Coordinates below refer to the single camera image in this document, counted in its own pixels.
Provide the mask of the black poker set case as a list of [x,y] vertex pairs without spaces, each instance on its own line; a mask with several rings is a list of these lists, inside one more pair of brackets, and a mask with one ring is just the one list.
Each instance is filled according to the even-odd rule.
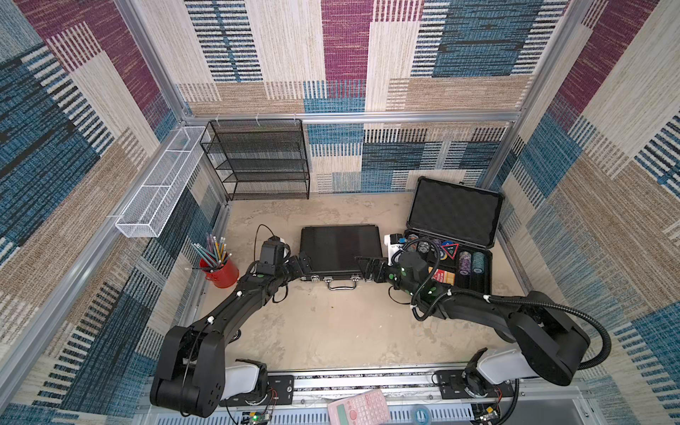
[[324,282],[331,291],[355,290],[361,265],[383,256],[380,230],[375,224],[304,227],[299,255],[301,280]]

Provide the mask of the grey poker set case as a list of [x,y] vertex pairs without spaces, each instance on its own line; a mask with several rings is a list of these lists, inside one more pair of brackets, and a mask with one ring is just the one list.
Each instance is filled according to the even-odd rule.
[[[439,249],[419,242],[409,250],[430,267],[456,274],[454,286],[489,293],[492,290],[492,253],[505,197],[494,191],[420,177],[407,219],[408,241],[426,237]],[[440,244],[459,245],[454,260],[440,259]]]

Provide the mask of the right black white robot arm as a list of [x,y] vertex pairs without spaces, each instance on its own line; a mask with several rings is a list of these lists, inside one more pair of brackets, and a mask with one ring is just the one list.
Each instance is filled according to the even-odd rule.
[[365,279],[410,295],[408,305],[418,322],[473,322],[494,329],[506,341],[499,349],[478,350],[467,363],[460,380],[473,397],[525,378],[568,386],[578,371],[595,368],[611,354],[611,337],[601,323],[554,303],[543,292],[505,297],[441,283],[417,253],[402,253],[393,261],[359,257],[357,262]]

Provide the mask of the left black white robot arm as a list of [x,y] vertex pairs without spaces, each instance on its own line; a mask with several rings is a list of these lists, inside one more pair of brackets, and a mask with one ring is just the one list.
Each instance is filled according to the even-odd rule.
[[306,257],[275,266],[251,263],[234,291],[189,327],[166,334],[150,390],[150,402],[183,415],[207,418],[226,396],[225,349],[244,323],[282,286],[311,274]]

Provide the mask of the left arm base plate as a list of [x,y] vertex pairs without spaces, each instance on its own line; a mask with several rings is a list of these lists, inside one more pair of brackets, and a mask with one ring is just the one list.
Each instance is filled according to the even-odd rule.
[[291,406],[295,391],[294,375],[270,375],[267,378],[266,396],[263,405],[272,406]]

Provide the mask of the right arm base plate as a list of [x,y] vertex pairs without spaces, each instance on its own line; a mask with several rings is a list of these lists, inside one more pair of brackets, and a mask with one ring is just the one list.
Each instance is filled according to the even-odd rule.
[[469,381],[464,377],[463,369],[437,370],[431,376],[431,380],[443,400],[473,400],[474,398],[510,400],[515,395],[515,385],[511,381],[501,384],[487,384],[481,378]]

